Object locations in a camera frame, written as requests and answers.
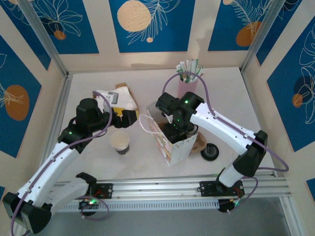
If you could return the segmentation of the black plastic cup lid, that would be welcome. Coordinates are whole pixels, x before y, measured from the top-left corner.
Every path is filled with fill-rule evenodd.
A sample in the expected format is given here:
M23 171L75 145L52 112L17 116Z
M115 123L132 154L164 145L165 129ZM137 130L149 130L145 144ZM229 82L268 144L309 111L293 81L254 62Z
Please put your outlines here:
M215 161L219 156L219 153L219 148L212 143L208 143L206 147L200 152L202 158L206 161Z

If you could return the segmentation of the pink straw holder cup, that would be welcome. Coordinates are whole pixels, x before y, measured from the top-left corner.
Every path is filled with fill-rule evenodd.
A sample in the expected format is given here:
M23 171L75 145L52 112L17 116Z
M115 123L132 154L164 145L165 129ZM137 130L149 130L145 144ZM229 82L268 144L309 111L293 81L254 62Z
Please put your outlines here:
M185 95L185 93L187 93L188 91L195 93L197 83L198 83L198 81L195 81L192 83L185 83L181 79L179 79L177 97L178 98L183 97Z

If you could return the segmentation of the blue floral wall panel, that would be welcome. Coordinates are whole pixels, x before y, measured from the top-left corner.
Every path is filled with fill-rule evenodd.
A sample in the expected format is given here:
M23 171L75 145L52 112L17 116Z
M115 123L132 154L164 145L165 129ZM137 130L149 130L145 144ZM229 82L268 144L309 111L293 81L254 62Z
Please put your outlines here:
M15 2L15 0L0 0L0 6L4 9L43 67L48 70L51 58L42 46L40 40L37 38L17 2Z
M16 158L41 84L0 36L0 151Z
M298 151L315 141L315 21L267 80L289 141Z
M256 53L256 58L260 66L264 63L301 1L285 0L283 3L273 25Z
M186 52L195 0L109 0L120 53Z
M32 7L59 54L98 54L83 0L34 0Z
M221 0L208 50L247 50L271 3L272 0Z

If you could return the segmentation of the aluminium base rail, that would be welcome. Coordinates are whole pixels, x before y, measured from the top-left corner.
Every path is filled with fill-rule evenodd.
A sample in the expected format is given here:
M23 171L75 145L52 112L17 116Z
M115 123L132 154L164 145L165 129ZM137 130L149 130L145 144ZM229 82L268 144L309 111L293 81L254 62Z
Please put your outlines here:
M290 197L291 191L284 177L272 172L255 175L258 186L253 198ZM201 181L215 180L215 175L191 177L166 177L149 179L99 180L98 183L113 184L113 200L173 200L201 198L197 191Z

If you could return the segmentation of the white paper gift bag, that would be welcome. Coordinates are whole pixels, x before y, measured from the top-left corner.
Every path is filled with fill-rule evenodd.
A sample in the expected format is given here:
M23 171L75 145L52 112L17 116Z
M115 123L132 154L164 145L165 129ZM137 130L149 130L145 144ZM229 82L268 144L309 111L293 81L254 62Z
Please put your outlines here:
M162 116L161 111L155 107L155 102L147 105L144 113L139 115L139 123L145 132L153 135L169 166L188 158L198 136L188 135L182 141L171 143L162 132L162 127L169 124L168 118Z

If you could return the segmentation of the pulp cup carriers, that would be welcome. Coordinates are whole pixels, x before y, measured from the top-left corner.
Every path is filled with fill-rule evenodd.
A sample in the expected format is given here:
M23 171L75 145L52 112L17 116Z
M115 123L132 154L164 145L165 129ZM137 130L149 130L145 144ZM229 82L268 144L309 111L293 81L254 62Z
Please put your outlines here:
M191 152L192 153L201 152L202 150L205 149L206 145L207 145L207 140L205 136L201 132L198 132L196 140L192 146Z

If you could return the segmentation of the aluminium frame post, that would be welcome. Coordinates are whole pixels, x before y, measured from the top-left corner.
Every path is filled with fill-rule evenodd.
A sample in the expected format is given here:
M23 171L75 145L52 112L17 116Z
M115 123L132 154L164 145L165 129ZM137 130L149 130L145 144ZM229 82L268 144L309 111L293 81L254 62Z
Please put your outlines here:
M16 0L22 13L30 24L32 30L36 34L40 43L44 47L45 51L49 55L50 59L54 62L55 66L62 74L64 78L68 77L68 70L66 69L63 61L61 60L59 53L51 40L49 34L47 33L44 25L42 24L40 18L38 17L36 11L32 7L28 0Z
M268 11L266 12L266 15L259 27L258 32L256 33L252 44L250 45L248 52L246 54L246 57L243 61L243 64L241 65L240 72L241 75L244 75L246 70L248 69L251 61L256 56L256 53L260 49L263 41L265 40L271 26L273 25L275 19L278 16L278 13L282 9L283 5L285 3L285 0L271 0L271 5Z

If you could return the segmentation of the paper coffee cup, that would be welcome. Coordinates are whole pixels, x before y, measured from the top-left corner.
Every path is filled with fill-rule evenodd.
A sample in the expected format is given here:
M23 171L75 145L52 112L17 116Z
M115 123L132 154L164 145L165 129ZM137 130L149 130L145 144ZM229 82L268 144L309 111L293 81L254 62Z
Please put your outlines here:
M129 151L129 136L124 131L117 131L110 136L110 145L119 155L125 155Z

